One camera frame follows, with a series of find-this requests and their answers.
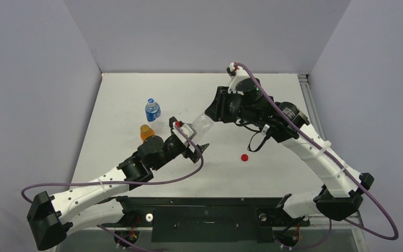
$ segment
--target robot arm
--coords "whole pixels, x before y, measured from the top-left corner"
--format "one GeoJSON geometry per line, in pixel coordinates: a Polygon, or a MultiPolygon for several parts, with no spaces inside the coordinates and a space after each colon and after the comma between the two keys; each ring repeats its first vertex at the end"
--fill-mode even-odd
{"type": "Polygon", "coordinates": [[[362,203],[363,192],[343,171],[346,169],[367,190],[373,183],[373,177],[369,173],[360,174],[346,165],[330,148],[331,143],[320,138],[305,114],[294,104],[275,102],[282,113],[309,138],[323,146],[322,149],[317,149],[288,125],[243,68],[231,63],[227,72],[231,76],[229,87],[217,88],[214,101],[205,114],[216,122],[233,122],[237,126],[253,124],[264,135],[262,144],[270,138],[281,143],[299,156],[324,183],[322,188],[309,193],[286,195],[278,208],[293,219],[322,213],[330,219],[341,221],[356,212],[362,203]],[[344,164],[344,169],[326,156],[325,151],[337,157],[344,164]]]}
{"type": "MultiPolygon", "coordinates": [[[[159,136],[151,136],[137,151],[111,169],[108,173],[90,181],[92,185],[75,187],[65,192],[48,195],[39,193],[33,199],[27,220],[39,250],[49,249],[62,242],[68,234],[104,223],[116,223],[124,215],[123,207],[111,196],[130,191],[154,176],[169,161],[182,154],[196,163],[200,156],[192,152],[179,129],[192,139],[196,132],[190,124],[170,118],[171,136],[163,141],[159,136]],[[130,181],[134,184],[120,184],[130,181]]],[[[197,146],[201,153],[209,146],[197,146]]]]}

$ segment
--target plastic bottle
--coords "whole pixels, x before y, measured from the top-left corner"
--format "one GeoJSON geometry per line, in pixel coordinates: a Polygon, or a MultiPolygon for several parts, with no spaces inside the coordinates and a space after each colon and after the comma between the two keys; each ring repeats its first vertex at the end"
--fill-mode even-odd
{"type": "Polygon", "coordinates": [[[151,127],[149,127],[149,125],[147,125],[147,124],[141,125],[140,137],[141,137],[141,140],[143,140],[143,142],[144,142],[144,140],[146,140],[146,138],[148,138],[152,135],[155,135],[155,132],[153,129],[151,129],[151,127]]]}
{"type": "Polygon", "coordinates": [[[146,118],[149,126],[155,130],[155,133],[160,133],[164,126],[164,122],[159,118],[161,116],[160,105],[155,102],[154,99],[150,98],[147,101],[144,110],[146,111],[146,118]]]}
{"type": "Polygon", "coordinates": [[[197,132],[192,141],[198,144],[205,134],[214,126],[214,121],[204,113],[197,116],[192,122],[192,128],[197,132]]]}

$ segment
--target water bottle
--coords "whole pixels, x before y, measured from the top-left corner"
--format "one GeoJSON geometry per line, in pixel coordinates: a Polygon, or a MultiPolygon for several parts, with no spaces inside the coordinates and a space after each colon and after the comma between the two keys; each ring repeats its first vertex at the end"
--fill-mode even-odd
{"type": "Polygon", "coordinates": [[[149,126],[155,131],[155,133],[160,133],[164,123],[161,122],[159,117],[161,116],[160,105],[150,98],[147,101],[146,108],[146,118],[149,126]]]}
{"type": "Polygon", "coordinates": [[[197,132],[192,141],[199,144],[203,136],[214,126],[214,121],[204,113],[197,116],[192,122],[192,128],[197,132]]]}

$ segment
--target red circle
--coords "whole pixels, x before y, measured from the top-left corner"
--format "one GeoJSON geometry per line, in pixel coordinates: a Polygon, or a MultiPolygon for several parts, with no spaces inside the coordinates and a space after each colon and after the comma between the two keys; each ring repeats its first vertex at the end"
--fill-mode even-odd
{"type": "Polygon", "coordinates": [[[243,154],[242,155],[242,157],[241,157],[241,159],[242,159],[242,161],[247,161],[248,160],[248,155],[246,155],[246,154],[243,154]]]}

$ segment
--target orange bottle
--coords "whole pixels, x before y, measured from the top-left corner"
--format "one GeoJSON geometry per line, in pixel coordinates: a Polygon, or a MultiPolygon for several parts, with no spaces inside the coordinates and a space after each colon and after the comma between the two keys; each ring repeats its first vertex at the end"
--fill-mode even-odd
{"type": "Polygon", "coordinates": [[[140,127],[140,137],[143,140],[143,142],[144,142],[144,140],[146,140],[146,138],[148,138],[148,137],[150,137],[152,135],[155,135],[155,132],[154,132],[153,129],[151,129],[149,127],[149,125],[147,125],[147,124],[141,125],[141,127],[140,127]]]}

